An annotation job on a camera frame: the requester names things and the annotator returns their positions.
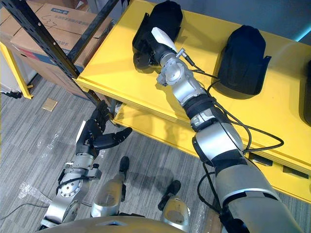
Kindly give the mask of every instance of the brown cardboard box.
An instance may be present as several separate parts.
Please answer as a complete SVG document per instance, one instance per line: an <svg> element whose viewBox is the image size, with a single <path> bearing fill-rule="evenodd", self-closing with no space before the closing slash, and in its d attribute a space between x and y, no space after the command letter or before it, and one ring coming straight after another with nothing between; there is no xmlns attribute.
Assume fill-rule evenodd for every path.
<svg viewBox="0 0 311 233"><path fill-rule="evenodd" d="M10 13L6 10L5 7L0 9L0 25L10 16Z"/></svg>
<svg viewBox="0 0 311 233"><path fill-rule="evenodd" d="M31 0L41 4L50 3L57 6L64 6L75 9L80 0Z"/></svg>
<svg viewBox="0 0 311 233"><path fill-rule="evenodd" d="M39 10L43 5L36 2L27 1L29 6L33 11ZM32 67L35 71L37 71L40 75L46 76L47 74L44 72L40 66L34 64L31 60L22 56L19 51L11 44L11 39L13 36L21 29L20 24L11 16L11 14L2 7L0 9L0 41L15 55L17 55L23 62Z"/></svg>
<svg viewBox="0 0 311 233"><path fill-rule="evenodd" d="M27 1L27 3L34 12L38 11L43 6L40 3L32 1ZM11 51L14 52L15 48L11 45L10 41L13 36L19 31L19 29L21 29L21 26L4 7L1 8L0 13L0 41Z"/></svg>
<svg viewBox="0 0 311 233"><path fill-rule="evenodd" d="M92 22L95 14L81 12L66 7L45 4L36 12L38 18L45 25L49 33L56 40L63 51L68 54L81 34L87 29ZM79 71L82 71L87 65L104 37L101 37L106 28L110 25L111 19L107 18L93 38L87 44L75 65ZM86 98L85 94L68 79L63 71L46 55L41 47L26 33L20 29L15 34L11 43L19 50L19 53L27 57L31 62L40 67L45 75L41 75L50 82L64 87L69 92Z"/></svg>

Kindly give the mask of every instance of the silver metal joint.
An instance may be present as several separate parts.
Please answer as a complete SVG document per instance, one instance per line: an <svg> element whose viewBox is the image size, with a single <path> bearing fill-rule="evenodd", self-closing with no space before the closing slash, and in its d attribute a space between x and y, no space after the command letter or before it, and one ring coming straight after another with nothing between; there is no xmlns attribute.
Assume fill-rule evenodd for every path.
<svg viewBox="0 0 311 233"><path fill-rule="evenodd" d="M195 115L191 120L190 120L190 125L192 128L197 128L198 126L202 125L203 123L215 118L213 115L211 109L206 109L199 114Z"/></svg>

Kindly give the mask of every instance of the wire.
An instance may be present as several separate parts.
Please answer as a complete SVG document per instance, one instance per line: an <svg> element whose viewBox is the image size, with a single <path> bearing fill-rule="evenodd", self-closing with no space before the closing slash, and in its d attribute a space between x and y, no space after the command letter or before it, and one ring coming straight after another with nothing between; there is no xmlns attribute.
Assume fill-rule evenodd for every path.
<svg viewBox="0 0 311 233"><path fill-rule="evenodd" d="M206 92L207 92L207 95L208 95L209 97L212 97L212 95L209 93L209 91L210 91L211 88L212 88L216 83L218 83L218 82L220 82L220 79L217 80L217 81L215 81L215 82L213 82L213 83L212 83L211 85L209 85L209 87L207 88Z"/></svg>
<svg viewBox="0 0 311 233"><path fill-rule="evenodd" d="M217 107L219 107L224 113L228 114L231 118L233 118L236 122L238 122L241 126L243 126L243 128L246 130L247 134L248 134L248 143L246 145L246 148L244 149L245 150L248 150L251 146L251 143L252 143L252 134L251 132L249 131L249 129L247 128L246 125L244 125L239 119L237 119L235 116L233 116L230 112L228 112L221 104L219 104L217 101L215 102L215 105Z"/></svg>
<svg viewBox="0 0 311 233"><path fill-rule="evenodd" d="M61 184L59 184L56 188L56 195L58 193L58 189L61 188L63 185L66 185L68 183L71 183L71 182L74 182L74 181L78 181L78 180L88 180L89 178L86 177L86 176L81 176L81 177L78 177L78 178L74 178L74 179L71 179L71 180L67 180L65 182L62 182Z"/></svg>
<svg viewBox="0 0 311 233"><path fill-rule="evenodd" d="M7 218L8 216L10 216L12 213L14 213L17 209L19 209L20 207L24 206L24 205L32 205L34 207L40 207L40 208L48 208L48 206L44 206L44 205L36 205L36 204L32 204L32 203L24 203L19 205L18 207L16 207L13 211L11 211L8 215L0 218L0 221L4 220L5 218Z"/></svg>
<svg viewBox="0 0 311 233"><path fill-rule="evenodd" d="M218 77L214 76L214 75L211 75L211 74L208 74L208 73L205 73L205 71L201 70L200 68L197 68L197 69L192 69L191 70L192 72L195 72L195 73L198 73L198 74L204 74L206 76L209 76L211 78L215 78L215 79L218 79Z"/></svg>
<svg viewBox="0 0 311 233"><path fill-rule="evenodd" d="M85 206L88 206L88 207L92 207L91 204L88 204L88 203L86 203L86 202L84 202L84 201L82 201L81 204L82 204L82 205L85 205Z"/></svg>
<svg viewBox="0 0 311 233"><path fill-rule="evenodd" d="M208 179L210 188L211 188L211 190L212 190L212 192L213 192L213 194L214 194L214 197L215 197L215 199L216 199L216 201L217 201L217 203L218 203L218 205L219 205L219 209L221 210L220 201L219 201L218 195L217 195L217 193L216 193L216 190L215 190L215 188L214 188L212 179L210 178L210 175L209 175L209 173L208 173L208 170L207 170L207 168L206 168L204 162L202 162L202 165L203 165L203 168L204 168L205 173L207 174L207 179Z"/></svg>
<svg viewBox="0 0 311 233"><path fill-rule="evenodd" d="M234 122L234 121L230 121L231 123L233 124L236 124L236 125L240 125L239 123L237 122ZM269 146L269 147L261 147L261 148L254 148L254 149L247 149L247 150L244 150L244 153L246 152L253 152L253 151L262 151L262 150L270 150L270 149L275 149L275 148L278 148L278 147L281 147L284 145L284 141L279 138L278 136L275 136L271 133L268 133L266 131L263 131L263 130L260 130L260 129L257 129L255 127L252 127L252 126L248 126L248 125L245 125L247 128L251 129L251 130L254 130L254 131L257 131L259 133L262 133L262 134L265 134L271 138L274 138L275 140L279 141L280 143L279 144L276 144L276 145L273 145L273 146Z"/></svg>
<svg viewBox="0 0 311 233"><path fill-rule="evenodd" d="M220 81L220 80L217 80L217 81L213 82L213 83L207 88L207 94L208 94L209 97L212 97L211 94L210 94L210 92L209 92L210 89L211 89L216 83L218 83L219 81ZM246 148L243 150L243 154L245 154L245 153L247 153L247 152L253 152L253 151L262 151L262 150L275 149L275 148L278 148L278 147L281 147L281 146L284 145L284 141L283 141L281 138L279 138L279 137L277 137L277 136L275 136L275 135L273 135L273 134L271 134L271 133L268 133L268 132L266 132L266 131L257 129L257 128L255 128L255 127L245 125L245 124L243 124L239 119L237 119L234 115L232 115L229 111L227 111L227 110L226 110L221 104L219 104L217 101L215 101L215 105L216 105L217 107L219 107L219 108L224 112L224 114L229 115L232 119L235 120L235 121L231 120L231 121L230 121L231 123L236 124L236 125L240 125L240 126L242 126L242 127L246 130L246 132L247 132L247 134L248 134L248 143L247 143L247 145L246 145ZM252 134L251 134L251 132L250 132L250 129L251 129L251 130L254 130L254 131L257 131L257 132L259 132L259 133L265 134L265 135L267 135L267 136L269 136L269 137L271 137L271 138L273 138L273 139L279 141L280 143L279 143L279 144L276 144L276 145L273 145L273 146L269 146L269 147L262 147L262 148L250 149L250 146L251 146L251 144L252 144ZM234 143L234 141L232 140L232 138L231 138L231 137L229 137L229 138L231 139L231 141L233 142L233 144L237 147L237 145Z"/></svg>
<svg viewBox="0 0 311 233"><path fill-rule="evenodd" d="M203 182L203 180L205 179L207 177L207 174L205 174L201 179L200 179L200 181L199 181L199 183L198 183L198 186L197 186L197 193L198 193L198 196L199 196L199 199L200 199L200 201L201 202L203 202L205 205L207 205L209 208L211 208L212 210L214 210L216 213L218 213L218 214L220 214L220 211L217 209L217 207L215 207L215 206L213 206L212 204L210 204L210 203L208 203L205 199L204 199L204 197L201 195L201 193L200 193L200 187L201 187L201 184L202 184L202 182Z"/></svg>

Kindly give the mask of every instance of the yellow shelf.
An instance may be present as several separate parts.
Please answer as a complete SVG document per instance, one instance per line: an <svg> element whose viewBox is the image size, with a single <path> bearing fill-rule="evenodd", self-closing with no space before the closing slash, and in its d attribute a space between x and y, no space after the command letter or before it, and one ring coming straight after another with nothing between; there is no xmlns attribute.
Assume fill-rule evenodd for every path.
<svg viewBox="0 0 311 233"><path fill-rule="evenodd" d="M136 107L123 104L114 119L115 123L153 138L157 141L180 149L198 157L193 146L194 131L190 127L164 120ZM270 184L280 192L311 203L311 178L298 177L283 172L283 165L273 161L272 166L256 164L266 176Z"/></svg>
<svg viewBox="0 0 311 233"><path fill-rule="evenodd" d="M133 37L144 13L150 13L153 6L141 0L132 1L77 82L84 88L187 127L189 120L171 89L156 84L156 72L139 73L133 64ZM199 67L213 73L228 37L240 25L188 11L183 11L183 15L176 47L184 47ZM262 92L248 100L234 100L215 90L211 93L244 124L285 141L283 147L262 152L262 156L311 175L311 127L299 116L300 86L306 78L304 67L311 60L311 46L266 32L261 34L266 41L266 55L272 56ZM195 77L205 87L210 85L210 78L200 74ZM238 128L238 132L245 141L244 130ZM253 132L252 147L275 143L274 139Z"/></svg>

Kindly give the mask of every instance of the plastic wrap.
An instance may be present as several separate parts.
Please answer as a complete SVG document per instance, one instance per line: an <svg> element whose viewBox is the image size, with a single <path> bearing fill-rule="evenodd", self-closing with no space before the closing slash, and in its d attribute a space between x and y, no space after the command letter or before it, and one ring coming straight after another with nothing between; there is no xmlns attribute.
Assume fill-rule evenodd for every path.
<svg viewBox="0 0 311 233"><path fill-rule="evenodd" d="M29 183L23 182L19 186L20 192L18 194L19 199L23 199L24 197L27 196L27 194L33 196L34 198L37 198L38 200L50 204L52 202L51 199L46 197L43 193L41 193L38 189L35 187L32 187Z"/></svg>

